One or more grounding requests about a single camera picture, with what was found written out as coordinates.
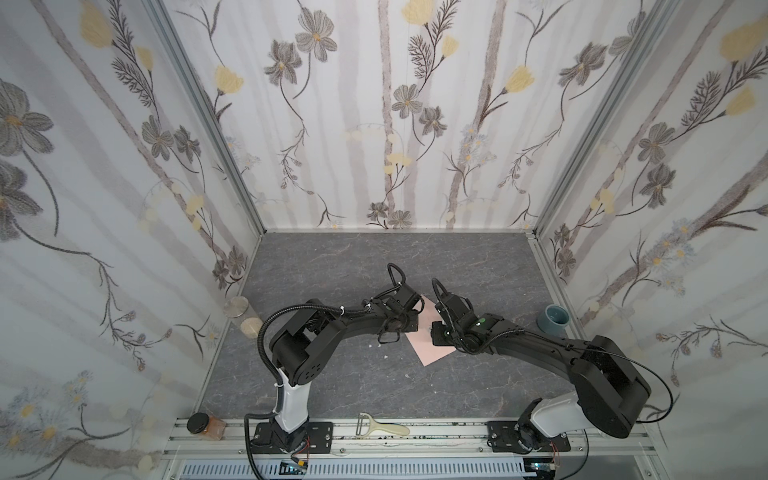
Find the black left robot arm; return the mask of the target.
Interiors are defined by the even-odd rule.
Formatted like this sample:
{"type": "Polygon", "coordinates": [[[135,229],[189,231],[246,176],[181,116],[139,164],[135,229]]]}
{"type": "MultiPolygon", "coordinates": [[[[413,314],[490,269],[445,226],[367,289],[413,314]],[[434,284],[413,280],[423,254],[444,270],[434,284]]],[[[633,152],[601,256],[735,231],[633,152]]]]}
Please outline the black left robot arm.
{"type": "Polygon", "coordinates": [[[328,454],[333,423],[309,419],[312,382],[342,341],[374,335],[396,343],[418,330],[425,301],[404,282],[374,295],[359,309],[333,307],[318,299],[284,307],[263,321],[258,331],[260,359],[275,380],[277,399],[266,414],[244,418],[249,454],[328,454]]]}

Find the pink paper envelope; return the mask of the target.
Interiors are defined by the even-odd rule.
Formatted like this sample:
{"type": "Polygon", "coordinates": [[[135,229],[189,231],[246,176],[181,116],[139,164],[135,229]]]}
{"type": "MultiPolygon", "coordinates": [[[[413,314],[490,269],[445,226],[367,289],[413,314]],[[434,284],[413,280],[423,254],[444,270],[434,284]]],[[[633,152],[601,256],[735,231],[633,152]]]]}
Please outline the pink paper envelope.
{"type": "Polygon", "coordinates": [[[425,306],[418,315],[418,330],[407,333],[406,337],[422,365],[428,366],[454,352],[455,347],[452,345],[435,346],[433,344],[431,337],[432,324],[434,322],[441,323],[442,318],[431,300],[427,297],[424,297],[423,300],[425,306]]]}

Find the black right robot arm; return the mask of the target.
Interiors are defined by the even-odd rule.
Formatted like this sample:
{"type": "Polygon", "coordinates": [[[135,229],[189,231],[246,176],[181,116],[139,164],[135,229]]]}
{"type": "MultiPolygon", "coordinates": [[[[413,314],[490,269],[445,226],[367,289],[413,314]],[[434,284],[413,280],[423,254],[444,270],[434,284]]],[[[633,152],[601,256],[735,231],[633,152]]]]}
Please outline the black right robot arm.
{"type": "Polygon", "coordinates": [[[507,443],[513,452],[529,454],[556,437],[596,428],[625,439],[652,395],[639,362],[624,355],[604,336],[574,340],[538,333],[495,314],[478,315],[471,301],[431,280],[436,311],[432,342],[453,346],[468,355],[501,355],[545,369],[570,382],[574,391],[555,398],[536,398],[518,417],[507,443]]]}

